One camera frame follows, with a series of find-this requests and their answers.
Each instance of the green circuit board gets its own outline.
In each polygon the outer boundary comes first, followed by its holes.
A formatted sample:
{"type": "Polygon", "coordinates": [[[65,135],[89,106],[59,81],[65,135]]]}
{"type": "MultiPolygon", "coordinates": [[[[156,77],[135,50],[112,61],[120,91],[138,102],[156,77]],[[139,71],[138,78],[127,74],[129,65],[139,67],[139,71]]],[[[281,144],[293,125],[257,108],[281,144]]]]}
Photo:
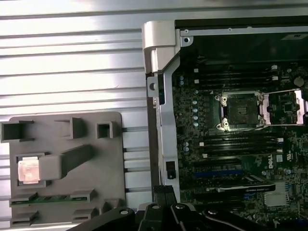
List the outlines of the green circuit board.
{"type": "MultiPolygon", "coordinates": [[[[261,84],[258,88],[250,87],[249,90],[275,92],[296,89],[298,86],[294,84],[294,79],[308,76],[307,63],[282,63],[277,66],[278,79],[275,79],[275,82],[267,86],[261,84]]],[[[172,77],[181,201],[192,203],[197,210],[212,205],[223,205],[224,209],[260,224],[306,218],[308,127],[296,125],[299,107],[295,95],[286,91],[269,97],[270,120],[272,124],[280,126],[263,129],[252,127],[250,131],[225,132],[217,129],[217,124],[221,121],[221,104],[215,96],[222,92],[241,90],[235,89],[236,87],[224,88],[211,84],[213,77],[207,73],[211,72],[208,69],[195,67],[191,70],[179,69],[172,77]],[[251,144],[252,150],[267,146],[264,139],[266,136],[276,137],[279,148],[260,152],[237,150],[231,153],[216,152],[215,145],[220,145],[216,137],[238,136],[241,139],[243,132],[251,136],[250,143],[246,147],[251,144]],[[208,143],[214,147],[209,155],[206,147],[202,147],[208,143]],[[200,172],[207,177],[199,177],[200,172]],[[228,196],[216,198],[219,194],[217,187],[223,187],[223,184],[228,182],[226,178],[230,178],[235,185],[241,185],[243,176],[251,179],[250,175],[261,178],[269,185],[274,184],[275,191],[252,193],[226,191],[224,194],[229,194],[228,196]]],[[[301,91],[303,98],[308,99],[307,90],[302,87],[301,91]]]]}

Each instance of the black pcie slot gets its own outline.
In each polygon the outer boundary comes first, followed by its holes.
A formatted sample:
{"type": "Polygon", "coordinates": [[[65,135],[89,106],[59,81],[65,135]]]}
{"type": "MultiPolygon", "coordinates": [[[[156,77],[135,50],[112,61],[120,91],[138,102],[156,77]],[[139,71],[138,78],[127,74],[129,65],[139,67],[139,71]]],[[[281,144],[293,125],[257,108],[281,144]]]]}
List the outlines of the black pcie slot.
{"type": "Polygon", "coordinates": [[[199,84],[199,88],[202,90],[220,90],[220,89],[240,89],[241,87],[245,88],[245,89],[254,89],[256,87],[258,88],[264,88],[264,87],[268,87],[269,83],[252,83],[252,84],[247,84],[247,83],[243,83],[243,84],[238,84],[238,83],[234,83],[234,84],[230,84],[230,83],[201,83],[199,84]]]}
{"type": "Polygon", "coordinates": [[[192,163],[194,167],[217,167],[217,166],[229,166],[229,165],[241,165],[240,159],[224,159],[224,160],[206,160],[192,163]]]}
{"type": "Polygon", "coordinates": [[[258,141],[276,141],[277,137],[273,136],[259,136],[259,137],[221,137],[221,138],[214,138],[214,139],[207,139],[204,137],[205,144],[212,144],[212,143],[224,143],[224,142],[258,142],[258,141]]]}
{"type": "Polygon", "coordinates": [[[217,193],[193,193],[193,199],[202,201],[223,201],[224,203],[241,201],[244,198],[243,193],[229,193],[229,192],[217,192],[217,193]]]}
{"type": "Polygon", "coordinates": [[[194,205],[194,207],[197,211],[203,211],[205,209],[211,208],[212,206],[214,208],[222,208],[222,209],[226,209],[226,210],[228,210],[228,209],[244,209],[245,208],[245,204],[243,202],[194,205]]]}
{"type": "Polygon", "coordinates": [[[204,136],[203,139],[207,140],[221,140],[221,139],[247,139],[252,137],[253,139],[262,138],[268,139],[273,138],[276,139],[279,137],[278,133],[275,132],[241,132],[238,134],[230,134],[230,135],[217,135],[217,136],[204,136]]]}
{"type": "Polygon", "coordinates": [[[265,150],[255,150],[255,151],[252,151],[252,150],[242,150],[242,149],[232,149],[232,150],[219,150],[219,152],[212,152],[212,151],[209,151],[209,152],[205,152],[205,154],[208,154],[208,158],[211,158],[211,157],[222,157],[222,156],[241,156],[241,155],[263,155],[263,154],[266,154],[266,155],[270,155],[270,154],[277,154],[275,152],[276,150],[274,149],[265,149],[265,150]]]}
{"type": "Polygon", "coordinates": [[[247,79],[247,75],[245,76],[206,76],[206,78],[200,79],[200,82],[210,82],[210,81],[243,81],[243,82],[256,82],[261,80],[263,81],[271,81],[271,77],[251,77],[249,76],[249,79],[247,79]]]}
{"type": "Polygon", "coordinates": [[[217,148],[217,147],[220,147],[220,146],[228,146],[228,147],[237,147],[237,146],[241,146],[241,145],[247,145],[247,146],[258,146],[258,145],[273,145],[273,146],[276,146],[277,145],[277,142],[276,141],[257,141],[257,142],[253,142],[253,141],[240,141],[240,142],[236,142],[236,143],[233,143],[233,142],[230,142],[230,141],[220,141],[219,143],[205,143],[204,144],[204,147],[207,147],[207,148],[217,148]]]}
{"type": "Polygon", "coordinates": [[[247,75],[250,74],[276,74],[278,73],[277,70],[272,70],[270,68],[248,68],[248,69],[232,69],[232,70],[205,70],[203,75],[230,75],[230,74],[237,74],[237,73],[245,73],[247,75]]]}

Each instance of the black plastic part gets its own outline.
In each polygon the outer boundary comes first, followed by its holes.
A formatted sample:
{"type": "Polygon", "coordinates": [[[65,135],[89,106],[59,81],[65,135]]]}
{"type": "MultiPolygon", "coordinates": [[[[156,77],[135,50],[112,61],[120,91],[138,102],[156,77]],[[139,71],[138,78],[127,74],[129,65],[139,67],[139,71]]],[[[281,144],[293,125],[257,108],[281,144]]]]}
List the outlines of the black plastic part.
{"type": "Polygon", "coordinates": [[[153,203],[147,206],[138,231],[160,231],[164,221],[164,208],[153,203]]]}
{"type": "Polygon", "coordinates": [[[176,171],[175,171],[175,162],[174,161],[166,162],[166,171],[167,171],[167,178],[169,180],[173,180],[177,177],[177,174],[176,174],[176,171]]]}
{"type": "Polygon", "coordinates": [[[184,19],[175,20],[176,29],[228,28],[232,27],[269,27],[305,26],[308,16],[262,17],[262,18],[224,18],[224,19],[184,19]]]}
{"type": "Polygon", "coordinates": [[[177,199],[171,185],[158,185],[153,187],[154,202],[162,207],[170,207],[176,204],[177,199]]]}
{"type": "Polygon", "coordinates": [[[177,204],[171,206],[171,212],[176,224],[182,231],[188,230],[206,230],[205,224],[200,220],[198,214],[192,212],[187,205],[177,204]]]}

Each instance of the silver metal panel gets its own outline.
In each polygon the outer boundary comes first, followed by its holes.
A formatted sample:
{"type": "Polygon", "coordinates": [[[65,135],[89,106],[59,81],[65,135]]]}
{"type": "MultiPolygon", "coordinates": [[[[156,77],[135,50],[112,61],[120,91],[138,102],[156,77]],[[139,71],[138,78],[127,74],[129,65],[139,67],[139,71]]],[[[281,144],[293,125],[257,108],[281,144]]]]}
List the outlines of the silver metal panel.
{"type": "Polygon", "coordinates": [[[149,158],[150,158],[150,153],[148,151],[124,153],[124,160],[142,160],[149,158]]]}
{"type": "Polygon", "coordinates": [[[11,196],[10,180],[0,180],[0,199],[2,196],[11,196]]]}
{"type": "Polygon", "coordinates": [[[126,13],[131,11],[137,12],[160,12],[165,11],[187,11],[188,8],[219,8],[219,7],[262,7],[262,6],[297,6],[299,4],[306,4],[306,0],[280,0],[280,1],[241,1],[241,0],[196,0],[193,3],[185,0],[177,1],[177,4],[164,0],[131,0],[128,5],[123,7],[122,0],[106,0],[104,4],[100,0],[63,0],[59,5],[52,0],[44,1],[41,4],[39,0],[25,0],[22,2],[15,2],[5,0],[0,2],[0,15],[25,15],[25,14],[50,14],[50,13],[74,13],[74,12],[102,12],[113,13],[108,11],[115,11],[115,13],[126,13]]]}
{"type": "Polygon", "coordinates": [[[4,167],[0,168],[0,178],[1,177],[6,177],[10,175],[10,168],[9,167],[4,167]]]}
{"type": "Polygon", "coordinates": [[[130,208],[136,209],[140,204],[151,202],[152,192],[129,192],[126,193],[127,205],[130,208]]]}
{"type": "Polygon", "coordinates": [[[7,59],[2,59],[0,63],[0,75],[40,74],[143,67],[141,51],[124,52],[120,54],[91,53],[10,57],[7,59]]]}
{"type": "Polygon", "coordinates": [[[127,172],[125,173],[126,188],[145,188],[151,187],[151,177],[150,171],[143,172],[127,172]]]}
{"type": "Polygon", "coordinates": [[[9,221],[0,221],[0,229],[5,229],[8,228],[9,226],[10,226],[9,221]]]}
{"type": "Polygon", "coordinates": [[[150,170],[150,159],[146,160],[126,160],[124,168],[148,168],[150,170]]]}
{"type": "Polygon", "coordinates": [[[35,94],[145,87],[143,70],[116,73],[74,73],[0,78],[1,94],[35,94]]]}
{"type": "Polygon", "coordinates": [[[263,10],[218,10],[218,9],[191,9],[190,13],[179,12],[151,12],[138,14],[107,14],[87,17],[55,17],[55,18],[30,18],[8,19],[0,21],[0,36],[20,36],[33,34],[78,33],[80,31],[100,30],[130,30],[140,29],[141,26],[154,20],[196,19],[196,18],[226,18],[226,17],[265,17],[305,15],[308,7],[263,9],[263,10]]]}
{"type": "Polygon", "coordinates": [[[135,148],[135,147],[148,147],[149,137],[148,131],[134,131],[123,133],[123,147],[135,148]]]}
{"type": "Polygon", "coordinates": [[[122,127],[147,127],[148,116],[147,111],[122,112],[122,127]]]}
{"type": "Polygon", "coordinates": [[[0,218],[10,218],[12,216],[9,201],[0,201],[0,218]]]}

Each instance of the screw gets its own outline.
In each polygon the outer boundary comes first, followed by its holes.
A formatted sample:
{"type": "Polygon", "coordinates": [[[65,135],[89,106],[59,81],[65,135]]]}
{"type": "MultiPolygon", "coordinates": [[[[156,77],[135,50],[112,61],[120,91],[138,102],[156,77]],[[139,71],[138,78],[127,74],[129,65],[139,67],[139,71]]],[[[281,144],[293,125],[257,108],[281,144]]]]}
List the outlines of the screw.
{"type": "Polygon", "coordinates": [[[177,208],[177,209],[183,209],[183,208],[185,208],[185,205],[177,204],[177,205],[175,206],[175,208],[177,208]]]}
{"type": "Polygon", "coordinates": [[[123,211],[121,211],[121,212],[120,212],[120,214],[122,214],[122,215],[126,215],[126,214],[128,214],[128,211],[123,210],[123,211]]]}
{"type": "Polygon", "coordinates": [[[216,215],[218,213],[218,211],[216,210],[208,210],[208,213],[211,215],[216,215]]]}

